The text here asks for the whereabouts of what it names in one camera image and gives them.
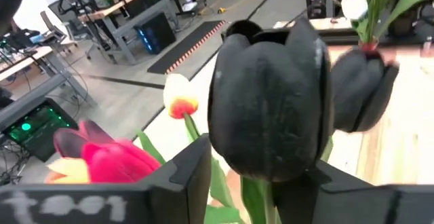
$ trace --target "gray floor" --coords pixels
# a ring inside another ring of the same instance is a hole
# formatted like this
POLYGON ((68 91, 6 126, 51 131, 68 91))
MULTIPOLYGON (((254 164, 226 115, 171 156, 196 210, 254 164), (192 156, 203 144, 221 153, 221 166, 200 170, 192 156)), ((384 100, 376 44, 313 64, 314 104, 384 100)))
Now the gray floor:
MULTIPOLYGON (((262 0, 245 0, 236 7, 230 7, 240 0, 207 0, 208 9, 205 16, 196 17, 189 28, 178 33, 178 41, 182 41, 189 33, 195 30, 201 22, 207 20, 226 20, 228 22, 247 18, 251 12, 262 2, 262 0), (217 14, 219 7, 229 8, 223 14, 217 14)), ((267 0, 252 17, 264 28, 271 28, 277 21, 290 20, 298 15, 306 7, 305 0, 267 0)), ((208 39, 197 51, 184 61, 175 72, 186 77, 193 74, 204 64, 204 62, 221 45, 220 35, 214 35, 208 39)), ((133 86, 101 79, 94 79, 89 75, 112 77, 132 81, 141 81, 163 85, 164 75, 147 73, 146 70, 170 48, 158 56, 147 56, 146 61, 135 66, 120 66, 107 63, 103 57, 94 51, 92 60, 86 60, 84 49, 88 43, 83 43, 73 54, 65 57, 67 64, 72 64, 70 69, 78 75, 77 79, 88 89, 89 95, 98 103, 97 107, 89 107, 86 104, 77 106, 77 103, 70 99, 72 93, 67 89, 59 89, 52 94, 52 97, 72 116, 77 119, 90 118, 100 124, 109 134, 114 137, 132 138, 137 129, 148 123, 154 114, 163 104, 163 90, 133 86)), ((46 77, 32 80, 32 86, 37 86, 46 77)), ((18 98, 28 91, 28 86, 14 90, 14 96, 18 98)), ((46 176, 47 169, 42 162, 32 158, 22 173, 21 183, 40 183, 46 176)))

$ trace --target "yellow and red tulip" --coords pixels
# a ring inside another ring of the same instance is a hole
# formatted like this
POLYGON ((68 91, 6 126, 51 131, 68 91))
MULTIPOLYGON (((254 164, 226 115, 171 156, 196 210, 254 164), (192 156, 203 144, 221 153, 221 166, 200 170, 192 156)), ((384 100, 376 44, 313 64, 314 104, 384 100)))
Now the yellow and red tulip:
POLYGON ((54 145, 62 158, 50 166, 46 183, 132 183, 160 167, 146 151, 114 140, 92 121, 81 122, 78 131, 59 129, 54 145))
POLYGON ((164 106, 170 117, 184 119, 197 111, 199 102, 190 81, 181 74, 168 75, 163 91, 164 106))

